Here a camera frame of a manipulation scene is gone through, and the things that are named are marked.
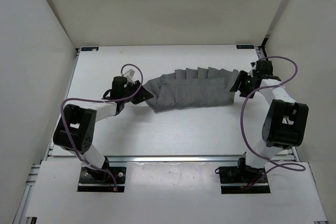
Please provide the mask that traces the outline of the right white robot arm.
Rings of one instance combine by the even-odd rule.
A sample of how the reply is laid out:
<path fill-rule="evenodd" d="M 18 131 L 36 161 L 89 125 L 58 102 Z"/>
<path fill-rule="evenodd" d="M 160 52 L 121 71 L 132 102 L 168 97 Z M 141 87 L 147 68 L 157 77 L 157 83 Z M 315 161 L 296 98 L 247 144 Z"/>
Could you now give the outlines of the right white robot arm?
<path fill-rule="evenodd" d="M 304 103 L 293 99 L 286 91 L 287 80 L 281 80 L 273 74 L 272 62 L 258 60 L 251 63 L 249 72 L 240 71 L 231 88 L 231 92 L 239 92 L 244 98 L 240 111 L 240 130 L 247 151 L 238 160 L 236 177 L 247 182 L 254 177 L 255 172 L 264 169 L 266 163 L 283 150 L 300 146 L 305 134 L 309 108 Z M 244 113 L 247 102 L 255 93 L 263 95 L 269 105 L 265 121 L 261 129 L 261 139 L 251 146 L 247 140 L 244 128 Z"/>

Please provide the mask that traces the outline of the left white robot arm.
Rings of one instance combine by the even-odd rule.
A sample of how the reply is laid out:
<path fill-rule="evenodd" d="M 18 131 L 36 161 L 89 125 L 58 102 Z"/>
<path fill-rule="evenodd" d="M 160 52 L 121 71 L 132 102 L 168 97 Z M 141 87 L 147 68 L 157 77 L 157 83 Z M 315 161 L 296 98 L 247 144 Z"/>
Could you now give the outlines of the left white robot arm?
<path fill-rule="evenodd" d="M 74 153 L 85 166 L 91 168 L 91 174 L 98 182 L 105 182 L 110 176 L 110 169 L 107 158 L 93 146 L 95 124 L 119 115 L 128 102 L 139 104 L 151 98 L 153 95 L 140 81 L 117 76 L 113 78 L 111 89 L 105 91 L 102 100 L 89 101 L 87 108 L 74 104 L 64 106 L 53 142 Z"/>

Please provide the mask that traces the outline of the grey pleated skirt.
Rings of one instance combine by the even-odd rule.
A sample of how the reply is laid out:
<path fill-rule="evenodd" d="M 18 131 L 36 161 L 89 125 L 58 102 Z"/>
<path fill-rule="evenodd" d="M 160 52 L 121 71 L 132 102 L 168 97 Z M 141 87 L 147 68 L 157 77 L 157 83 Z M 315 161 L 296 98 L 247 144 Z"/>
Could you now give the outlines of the grey pleated skirt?
<path fill-rule="evenodd" d="M 149 80 L 144 88 L 153 95 L 147 105 L 154 112 L 227 106 L 234 103 L 235 94 L 230 92 L 238 70 L 216 69 L 176 69 Z"/>

